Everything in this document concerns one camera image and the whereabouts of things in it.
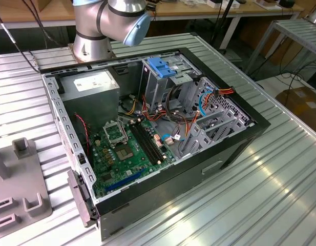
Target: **blue robot arm cap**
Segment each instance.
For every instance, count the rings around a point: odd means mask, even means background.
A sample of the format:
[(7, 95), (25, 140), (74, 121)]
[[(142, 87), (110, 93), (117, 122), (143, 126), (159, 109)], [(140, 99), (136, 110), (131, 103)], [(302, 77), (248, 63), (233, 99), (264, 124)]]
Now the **blue robot arm cap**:
[(123, 44), (128, 46), (140, 44), (148, 32), (150, 21), (151, 17), (147, 13), (142, 15), (123, 40)]

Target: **motherboard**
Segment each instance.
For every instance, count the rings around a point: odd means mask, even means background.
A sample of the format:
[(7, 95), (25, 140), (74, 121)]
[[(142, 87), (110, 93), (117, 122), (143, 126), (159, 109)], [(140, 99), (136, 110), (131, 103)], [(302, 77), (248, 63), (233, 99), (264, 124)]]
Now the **motherboard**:
[(119, 122), (106, 125), (102, 131), (91, 135), (90, 141), (97, 178), (93, 189), (98, 197), (175, 161), (147, 119), (126, 125)]

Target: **wooden table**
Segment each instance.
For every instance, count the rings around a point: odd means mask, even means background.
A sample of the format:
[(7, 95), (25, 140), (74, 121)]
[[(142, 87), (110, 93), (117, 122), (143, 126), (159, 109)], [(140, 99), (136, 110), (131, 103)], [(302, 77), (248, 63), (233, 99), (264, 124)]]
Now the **wooden table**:
[[(271, 16), (271, 15), (291, 15), (291, 19), (295, 19), (304, 9), (298, 5), (294, 5), (292, 9), (283, 10), (266, 10), (252, 0), (247, 0), (246, 4), (242, 4), (238, 9), (231, 9), (227, 17), (233, 18), (225, 38), (221, 44), (221, 49), (225, 49), (236, 29), (241, 17), (247, 16)], [(199, 4), (189, 7), (182, 2), (157, 4), (157, 14), (152, 20), (155, 21), (172, 21), (177, 19), (204, 19), (217, 18), (219, 8), (211, 8), (208, 5)], [(24, 10), (13, 9), (0, 6), (0, 16), (6, 23), (7, 28), (29, 28), (38, 27), (33, 16)], [(70, 0), (52, 0), (44, 10), (39, 14), (43, 25), (52, 26), (73, 26), (75, 25), (75, 16), (73, 6)]]

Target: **workbench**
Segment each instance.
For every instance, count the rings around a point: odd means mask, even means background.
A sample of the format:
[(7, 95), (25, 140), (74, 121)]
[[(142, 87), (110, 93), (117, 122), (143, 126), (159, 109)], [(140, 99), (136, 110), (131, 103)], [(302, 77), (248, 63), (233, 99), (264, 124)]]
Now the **workbench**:
[[(228, 28), (225, 38), (220, 46), (220, 49), (225, 49), (230, 41), (237, 24), (242, 17), (248, 16), (279, 16), (290, 15), (291, 19), (296, 19), (304, 9), (298, 5), (293, 8), (282, 8), (279, 10), (266, 10), (252, 0), (247, 0), (246, 4), (241, 4), (238, 9), (230, 9), (227, 17), (233, 18)], [(194, 7), (189, 7), (182, 2), (157, 4), (156, 15), (151, 12), (152, 20), (155, 21), (173, 21), (178, 19), (205, 19), (217, 18), (219, 8), (211, 8), (205, 4), (198, 4)], [(29, 11), (13, 9), (8, 7), (0, 7), (0, 15), (7, 28), (31, 28), (38, 27), (33, 16)], [(74, 26), (75, 16), (73, 6), (70, 0), (52, 0), (39, 13), (43, 25), (46, 27), (52, 26)]]
[(301, 58), (301, 61), (298, 65), (298, 68), (301, 67), (302, 63), (306, 62), (310, 52), (316, 54), (316, 24), (309, 22), (306, 19), (294, 19), (294, 20), (278, 20), (272, 22), (268, 29), (266, 30), (264, 36), (261, 38), (258, 43), (255, 51), (252, 53), (248, 65), (245, 69), (245, 73), (248, 73), (252, 66), (255, 64), (255, 61), (260, 54), (261, 50), (264, 48), (268, 38), (274, 32), (274, 30), (279, 31), (281, 34), (278, 37), (278, 41), (275, 42), (273, 47), (271, 47), (269, 53), (273, 54), (277, 47), (280, 45), (281, 40), (285, 37), (291, 38), (293, 41), (300, 44), (302, 47), (306, 48), (304, 56)]
[[(316, 133), (198, 36), (150, 37), (137, 47), (112, 47), (118, 57), (188, 47), (271, 126), (231, 166), (105, 245), (316, 245)], [(67, 47), (34, 55), (42, 68), (76, 63)], [(36, 142), (53, 213), (1, 238), (0, 245), (100, 245), (100, 231), (83, 227), (68, 187), (70, 165), (40, 75), (20, 54), (0, 55), (0, 148), (20, 137)]]

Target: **expansion slot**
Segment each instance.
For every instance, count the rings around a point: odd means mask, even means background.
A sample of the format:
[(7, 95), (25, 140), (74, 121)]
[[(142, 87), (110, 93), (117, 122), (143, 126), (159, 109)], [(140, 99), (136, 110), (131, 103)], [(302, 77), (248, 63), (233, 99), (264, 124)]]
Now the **expansion slot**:
[(116, 182), (108, 187), (105, 188), (106, 192), (108, 191), (111, 191), (111, 190), (114, 190), (114, 189), (117, 189), (131, 181), (134, 181), (135, 179), (139, 178), (142, 174), (142, 172), (144, 172), (145, 169), (139, 171), (138, 173), (135, 173), (127, 178), (124, 178), (123, 180), (119, 181), (119, 182)]

